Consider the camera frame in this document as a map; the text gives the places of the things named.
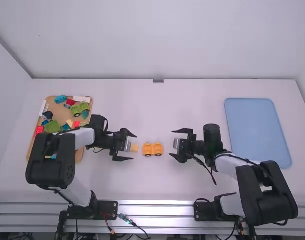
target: green lego piece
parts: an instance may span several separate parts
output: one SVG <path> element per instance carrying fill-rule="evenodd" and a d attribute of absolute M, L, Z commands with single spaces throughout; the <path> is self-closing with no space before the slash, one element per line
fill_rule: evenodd
<path fill-rule="evenodd" d="M 50 121 L 44 126 L 44 128 L 47 133 L 58 133 L 62 129 L 60 124 L 56 120 Z"/>
<path fill-rule="evenodd" d="M 88 102 L 82 102 L 79 106 L 80 106 L 80 110 L 82 112 L 85 111 L 85 110 L 89 111 L 91 109 Z"/>
<path fill-rule="evenodd" d="M 74 117 L 79 117 L 82 113 L 82 110 L 80 108 L 80 105 L 74 105 L 70 108 L 70 111 L 71 111 L 71 114 L 74 116 Z"/>

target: metal rail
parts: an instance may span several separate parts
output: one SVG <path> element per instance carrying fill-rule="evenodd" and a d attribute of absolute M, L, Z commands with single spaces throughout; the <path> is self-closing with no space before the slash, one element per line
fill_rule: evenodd
<path fill-rule="evenodd" d="M 119 213 L 128 215 L 149 234 L 229 235 L 232 222 L 196 222 L 193 201 L 120 200 Z M 66 203 L 0 202 L 0 232 L 56 232 L 59 214 Z M 109 225 L 116 233 L 142 232 L 117 219 Z M 67 220 L 65 232 L 76 232 L 76 222 Z M 80 233 L 109 233 L 103 220 L 79 220 Z M 267 224 L 256 227 L 258 235 L 305 236 L 305 204 L 299 205 L 299 216 L 286 226 Z"/>

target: yellow toy car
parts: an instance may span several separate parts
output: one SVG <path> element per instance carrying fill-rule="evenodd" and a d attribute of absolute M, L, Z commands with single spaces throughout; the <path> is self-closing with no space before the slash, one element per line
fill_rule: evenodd
<path fill-rule="evenodd" d="M 146 157 L 150 157 L 152 155 L 159 157 L 164 154 L 164 146 L 160 142 L 156 142 L 155 144 L 146 142 L 143 145 L 142 153 Z"/>

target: green toy car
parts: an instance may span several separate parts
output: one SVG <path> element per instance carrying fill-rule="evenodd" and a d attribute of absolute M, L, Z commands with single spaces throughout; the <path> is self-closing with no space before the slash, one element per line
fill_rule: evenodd
<path fill-rule="evenodd" d="M 71 111 L 71 114 L 78 118 L 81 114 L 82 114 L 82 110 L 81 110 L 81 107 L 80 105 L 74 105 L 70 108 L 70 111 Z"/>
<path fill-rule="evenodd" d="M 80 106 L 81 112 L 83 112 L 85 110 L 89 111 L 91 109 L 88 102 L 82 102 L 79 106 Z"/>

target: red toy block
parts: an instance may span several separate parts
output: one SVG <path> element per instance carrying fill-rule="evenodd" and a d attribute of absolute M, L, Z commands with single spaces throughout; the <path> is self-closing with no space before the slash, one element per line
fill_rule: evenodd
<path fill-rule="evenodd" d="M 44 127 L 44 126 L 38 126 L 38 127 L 36 128 L 35 136 L 37 136 L 37 134 L 43 133 L 44 130 L 45 130 L 45 127 Z"/>
<path fill-rule="evenodd" d="M 66 103 L 67 103 L 68 105 L 70 105 L 70 106 L 73 106 L 73 105 L 75 105 L 76 101 L 74 101 L 74 100 L 68 98 Z"/>
<path fill-rule="evenodd" d="M 73 128 L 74 128 L 74 129 L 75 129 L 75 128 L 78 128 L 80 125 L 81 125 L 81 122 L 80 122 L 80 121 L 75 121 L 75 122 L 73 123 Z"/>

